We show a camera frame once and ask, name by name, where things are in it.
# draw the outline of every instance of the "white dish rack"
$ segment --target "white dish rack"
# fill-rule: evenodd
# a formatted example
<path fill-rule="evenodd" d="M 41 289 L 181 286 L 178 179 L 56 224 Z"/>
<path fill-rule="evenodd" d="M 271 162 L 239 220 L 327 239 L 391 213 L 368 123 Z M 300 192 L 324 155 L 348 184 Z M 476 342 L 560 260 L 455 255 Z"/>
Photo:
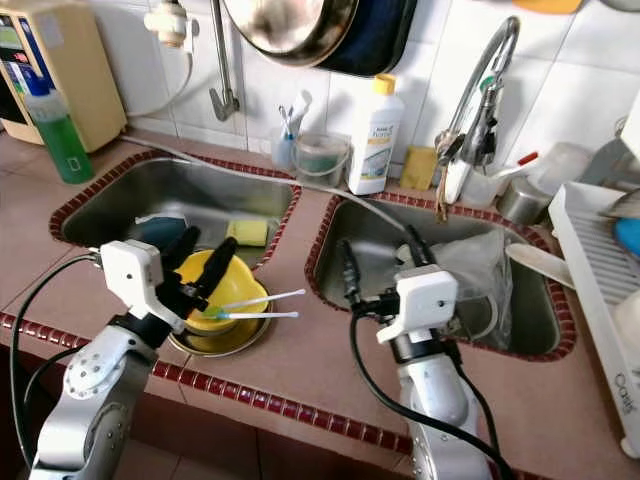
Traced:
<path fill-rule="evenodd" d="M 616 307 L 640 290 L 638 262 L 613 238 L 613 220 L 599 212 L 623 192 L 567 183 L 549 206 L 600 362 L 626 437 L 624 452 L 640 458 L 640 365 L 632 364 L 613 315 Z"/>

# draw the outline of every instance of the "double kitchen sink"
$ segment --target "double kitchen sink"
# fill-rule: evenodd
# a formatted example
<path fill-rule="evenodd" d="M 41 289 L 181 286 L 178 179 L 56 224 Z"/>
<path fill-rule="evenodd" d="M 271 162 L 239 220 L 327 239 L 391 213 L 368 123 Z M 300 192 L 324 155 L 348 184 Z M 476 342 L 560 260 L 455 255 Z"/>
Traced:
<path fill-rule="evenodd" d="M 62 218 L 57 213 L 61 240 L 97 247 L 112 240 L 127 239 L 136 232 L 136 217 L 161 213 L 183 215 L 189 225 L 199 227 L 202 232 L 198 247 L 215 248 L 224 239 L 231 219 L 264 219 L 268 224 L 267 246 L 241 247 L 238 251 L 238 256 L 252 267 L 263 261 L 274 237 L 277 241 L 276 232 L 281 221 L 297 199 L 288 185 L 220 172 L 205 163 L 161 157 L 137 162 L 106 185 L 103 182 L 100 188 L 94 188 L 91 194 L 86 192 L 84 196 L 79 195 L 82 201 L 76 202 L 72 212 L 64 213 Z M 389 200 L 372 202 L 404 224 L 415 226 L 428 245 L 461 240 L 495 229 L 503 229 L 512 242 L 527 242 L 518 232 L 500 222 L 450 215 L 447 224 L 438 224 L 431 209 Z M 329 227 L 318 233 L 322 247 L 317 258 L 311 259 L 315 264 L 309 281 L 325 302 L 345 308 L 339 240 L 348 239 L 352 245 L 361 267 L 361 286 L 366 296 L 393 286 L 393 276 L 398 271 L 396 250 L 403 238 L 398 230 L 355 203 L 341 201 L 331 208 L 335 210 Z M 304 268 L 304 261 L 300 259 L 300 268 Z M 507 348 L 500 348 L 489 337 L 477 339 L 476 343 L 531 359 L 547 355 L 561 340 L 548 283 L 539 274 L 515 262 L 511 263 L 511 271 L 510 343 Z M 490 315 L 490 311 L 479 307 L 471 314 Z"/>

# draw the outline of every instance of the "black cable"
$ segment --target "black cable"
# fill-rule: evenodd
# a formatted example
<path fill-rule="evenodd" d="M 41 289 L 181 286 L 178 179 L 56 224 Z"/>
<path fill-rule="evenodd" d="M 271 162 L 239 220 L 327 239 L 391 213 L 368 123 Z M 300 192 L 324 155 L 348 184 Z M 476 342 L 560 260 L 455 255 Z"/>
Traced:
<path fill-rule="evenodd" d="M 460 378 L 462 378 L 466 382 L 473 394 L 478 399 L 478 403 L 482 407 L 484 417 L 487 420 L 487 429 L 489 430 L 489 439 L 491 440 L 491 446 L 496 452 L 500 453 L 500 444 L 498 443 L 498 432 L 496 430 L 496 423 L 493 419 L 493 413 L 491 412 L 491 408 L 489 407 L 487 399 L 484 398 L 482 392 L 480 392 L 480 390 L 478 390 L 478 388 L 473 384 L 469 377 L 467 377 L 467 374 L 464 372 L 462 367 L 460 365 L 455 365 L 455 367 Z"/>
<path fill-rule="evenodd" d="M 402 415 L 403 417 L 409 420 L 412 420 L 417 423 L 421 423 L 430 428 L 435 428 L 436 430 L 440 430 L 441 432 L 449 434 L 452 437 L 456 437 L 476 447 L 478 450 L 480 450 L 482 453 L 484 453 L 487 457 L 489 457 L 491 460 L 493 460 L 496 463 L 502 480 L 515 480 L 516 477 L 513 471 L 511 470 L 511 467 L 509 466 L 509 464 L 505 461 L 504 458 L 502 458 L 500 453 L 494 450 L 491 446 L 487 445 L 485 442 L 483 442 L 476 436 L 471 435 L 470 433 L 465 432 L 460 428 L 457 428 L 449 423 L 443 422 L 436 418 L 423 415 L 422 413 L 416 412 L 415 410 L 411 410 L 410 408 L 407 408 L 404 405 L 401 405 L 400 403 L 393 400 L 391 397 L 389 397 L 386 393 L 384 393 L 380 389 L 380 387 L 374 382 L 373 378 L 371 378 L 371 375 L 369 375 L 369 372 L 367 371 L 366 367 L 364 366 L 364 362 L 362 361 L 362 357 L 360 356 L 360 350 L 358 348 L 358 340 L 357 340 L 357 325 L 358 325 L 358 320 L 360 320 L 360 318 L 364 318 L 364 317 L 360 317 L 358 314 L 354 314 L 351 317 L 351 323 L 349 325 L 349 341 L 351 344 L 351 351 L 353 353 L 353 357 L 355 358 L 355 361 L 356 361 L 356 366 L 358 367 L 358 370 L 362 375 L 362 378 L 364 379 L 365 383 L 367 384 L 371 392 L 375 395 L 375 397 L 378 400 L 380 400 L 380 402 L 382 402 L 384 406 L 386 406 L 387 408 L 393 410 L 397 414 Z"/>
<path fill-rule="evenodd" d="M 55 277 L 62 270 L 70 267 L 74 263 L 82 262 L 84 260 L 95 261 L 95 255 L 80 255 L 72 258 L 71 260 L 67 260 L 62 265 L 59 265 L 54 270 L 49 272 L 40 282 L 35 286 L 35 288 L 29 293 L 24 303 L 20 307 L 20 311 L 16 316 L 15 321 L 13 322 L 13 327 L 11 328 L 11 344 L 9 346 L 9 385 L 11 389 L 11 410 L 13 413 L 13 420 L 16 425 L 16 435 L 18 436 L 18 445 L 20 446 L 20 452 L 22 453 L 22 457 L 24 458 L 25 463 L 27 464 L 27 468 L 31 468 L 33 464 L 33 449 L 31 446 L 31 441 L 29 440 L 28 434 L 25 428 L 24 422 L 24 406 L 22 403 L 22 399 L 18 394 L 17 381 L 16 377 L 17 367 L 18 367 L 18 352 L 19 352 L 19 341 L 20 341 L 20 326 L 22 324 L 22 320 L 24 318 L 27 309 L 33 302 L 33 299 L 38 295 L 40 290 L 49 283 L 49 281 Z"/>
<path fill-rule="evenodd" d="M 69 350 L 65 350 L 64 352 L 56 353 L 53 357 L 46 360 L 42 365 L 40 365 L 35 372 L 31 375 L 29 379 L 29 383 L 27 383 L 27 388 L 24 390 L 24 398 L 22 400 L 22 405 L 25 412 L 29 411 L 29 404 L 31 403 L 31 397 L 33 396 L 33 391 L 35 390 L 36 385 L 38 384 L 38 380 L 40 377 L 46 372 L 53 364 L 62 360 L 63 358 L 73 355 L 80 351 L 82 346 L 73 347 Z"/>

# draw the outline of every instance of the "tiled countertop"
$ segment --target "tiled countertop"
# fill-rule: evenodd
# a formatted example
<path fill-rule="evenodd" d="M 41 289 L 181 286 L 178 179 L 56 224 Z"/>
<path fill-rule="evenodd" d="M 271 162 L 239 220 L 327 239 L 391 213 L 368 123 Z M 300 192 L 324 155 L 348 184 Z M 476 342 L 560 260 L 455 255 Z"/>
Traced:
<path fill-rule="evenodd" d="M 268 167 L 263 158 L 246 152 L 137 133 L 190 153 Z M 93 156 L 97 176 L 143 150 L 121 142 L 102 149 Z M 5 324 L 33 282 L 83 251 L 53 240 L 48 223 L 52 212 L 84 187 L 63 184 L 42 148 L 0 134 L 0 311 Z M 308 287 L 304 265 L 330 200 L 327 194 L 302 192 L 273 257 L 255 272 L 271 291 Z M 552 362 L 528 362 L 461 345 L 466 371 L 492 406 L 503 454 L 514 468 L 558 480 L 640 478 L 640 462 L 619 448 L 621 429 L 575 295 L 565 293 L 577 329 L 569 354 Z M 277 308 L 299 310 L 302 318 L 274 322 L 263 341 L 231 357 L 190 357 L 165 344 L 147 391 L 410 473 L 401 453 L 408 448 L 404 421 L 373 398 L 355 369 L 348 314 L 311 293 L 282 300 Z M 89 339 L 122 311 L 101 272 L 79 264 L 37 297 L 27 315 L 35 323 L 31 335 L 21 336 L 22 348 L 48 357 L 61 349 L 51 341 L 52 329 L 59 330 L 56 339 L 61 332 L 71 334 L 63 340 Z M 375 341 L 375 329 L 362 325 L 363 356 L 381 387 L 397 395 L 395 364 L 388 347 Z M 8 334 L 8 328 L 0 328 L 5 345 Z"/>

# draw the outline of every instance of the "red tile border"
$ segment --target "red tile border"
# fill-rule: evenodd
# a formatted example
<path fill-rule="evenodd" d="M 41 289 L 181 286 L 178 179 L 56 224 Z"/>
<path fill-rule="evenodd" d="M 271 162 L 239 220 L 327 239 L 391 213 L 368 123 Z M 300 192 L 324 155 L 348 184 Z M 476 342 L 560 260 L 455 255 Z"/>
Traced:
<path fill-rule="evenodd" d="M 418 208 L 425 208 L 428 210 L 435 209 L 435 202 L 433 202 L 432 200 L 424 201 L 417 198 L 408 197 L 406 195 L 399 195 L 397 193 L 388 193 L 388 192 L 377 193 L 375 195 L 372 195 L 370 198 L 375 200 L 384 200 L 384 201 L 389 201 L 394 203 L 400 203 L 402 205 L 416 206 Z M 314 275 L 318 257 L 320 255 L 320 252 L 322 252 L 322 247 L 324 246 L 327 233 L 329 232 L 329 226 L 331 225 L 331 221 L 333 220 L 333 216 L 335 215 L 338 205 L 340 205 L 343 201 L 344 201 L 343 199 L 337 196 L 332 197 L 331 200 L 329 201 L 327 210 L 325 212 L 324 218 L 320 225 L 320 229 L 318 230 L 318 234 L 316 235 L 316 238 L 313 244 L 311 245 L 311 249 L 309 250 L 309 255 L 307 256 L 307 261 L 305 262 L 305 266 L 304 266 L 304 274 L 305 274 L 305 277 L 307 278 L 307 282 L 309 283 L 311 291 L 325 305 L 328 305 L 334 310 L 346 312 L 347 311 L 346 309 L 339 307 L 333 302 L 330 302 L 322 295 L 322 292 L 320 291 L 320 287 L 316 282 L 315 275 Z M 523 237 L 528 242 L 541 248 L 545 252 L 551 253 L 551 247 L 549 246 L 549 244 L 533 228 L 528 226 L 515 225 L 510 221 L 502 218 L 497 213 L 487 212 L 484 210 L 475 210 L 468 207 L 462 207 L 460 205 L 454 205 L 453 207 L 451 207 L 449 213 L 452 215 L 462 215 L 466 217 L 473 217 L 473 218 L 489 221 L 498 225 L 502 225 L 505 228 L 514 232 L 515 234 Z M 506 352 L 504 350 L 497 350 L 495 348 L 491 348 L 486 345 L 477 344 L 477 343 L 474 343 L 473 347 L 479 348 L 482 350 L 489 350 L 489 351 L 496 352 L 501 355 L 506 355 L 509 357 L 519 358 L 521 360 L 526 360 L 529 362 L 552 362 L 552 361 L 560 360 L 561 358 L 571 353 L 576 343 L 576 329 L 573 321 L 573 316 L 568 307 L 564 289 L 562 285 L 560 285 L 558 282 L 554 280 L 546 278 L 544 282 L 547 287 L 549 298 L 551 299 L 552 308 L 556 316 L 556 321 L 560 326 L 560 341 L 558 342 L 558 345 L 556 346 L 555 349 L 543 355 L 521 355 L 517 353 Z M 470 342 L 464 339 L 456 338 L 456 341 L 460 343 L 470 344 Z"/>
<path fill-rule="evenodd" d="M 11 329 L 14 321 L 15 317 L 13 315 L 0 312 L 0 327 Z M 40 341 L 56 345 L 62 343 L 66 347 L 88 343 L 85 338 L 71 335 L 53 327 L 26 319 L 23 322 L 23 327 L 20 329 L 21 335 L 28 335 Z M 152 374 L 158 378 L 178 382 L 190 388 L 244 403 L 251 408 L 270 411 L 294 421 L 313 425 L 322 430 L 347 436 L 354 440 L 361 440 L 371 445 L 377 445 L 386 450 L 392 450 L 404 455 L 411 453 L 411 439 L 405 435 L 329 413 L 310 405 L 304 405 L 267 392 L 256 391 L 247 386 L 231 383 L 205 373 L 162 361 L 156 362 Z M 492 473 L 495 477 L 496 472 L 493 468 Z M 517 478 L 520 480 L 549 480 L 527 472 L 518 471 L 516 473 Z"/>
<path fill-rule="evenodd" d="M 111 170 L 109 170 L 102 177 L 94 181 L 91 185 L 85 188 L 82 192 L 78 193 L 75 197 L 69 200 L 66 204 L 62 205 L 58 208 L 49 219 L 49 233 L 53 238 L 60 242 L 68 243 L 70 245 L 76 245 L 79 247 L 84 247 L 85 245 L 76 244 L 74 242 L 70 242 L 64 235 L 62 234 L 62 225 L 74 212 L 76 212 L 80 207 L 82 207 L 85 203 L 87 203 L 92 197 L 97 195 L 99 192 L 104 190 L 109 184 L 111 184 L 114 180 L 124 175 L 128 170 L 130 170 L 134 165 L 145 162 L 147 160 L 151 160 L 154 158 L 167 157 L 168 154 L 158 151 L 158 150 L 149 150 L 146 152 L 138 153 L 131 157 L 125 159 L 122 163 L 115 166 Z M 288 175 L 278 172 L 275 170 L 268 170 L 266 168 L 260 167 L 251 167 L 249 165 L 243 165 L 240 163 L 228 162 L 225 160 L 219 160 L 216 158 L 204 157 L 202 155 L 193 155 L 194 157 L 204 161 L 205 163 L 210 163 L 212 165 L 216 165 L 219 167 L 226 168 L 227 170 L 235 170 L 239 172 L 252 173 L 256 175 L 262 175 L 265 177 L 277 177 L 277 178 L 291 178 Z M 291 202 L 289 202 L 289 206 L 285 211 L 282 219 L 280 220 L 280 225 L 278 226 L 278 230 L 273 236 L 273 240 L 271 244 L 265 250 L 262 259 L 252 268 L 255 270 L 256 268 L 264 265 L 275 252 L 276 246 L 282 237 L 285 227 L 289 222 L 289 218 L 293 213 L 295 206 L 298 204 L 298 200 L 300 199 L 300 195 L 302 194 L 302 188 L 297 186 L 291 186 L 291 191 L 293 196 L 291 197 Z"/>

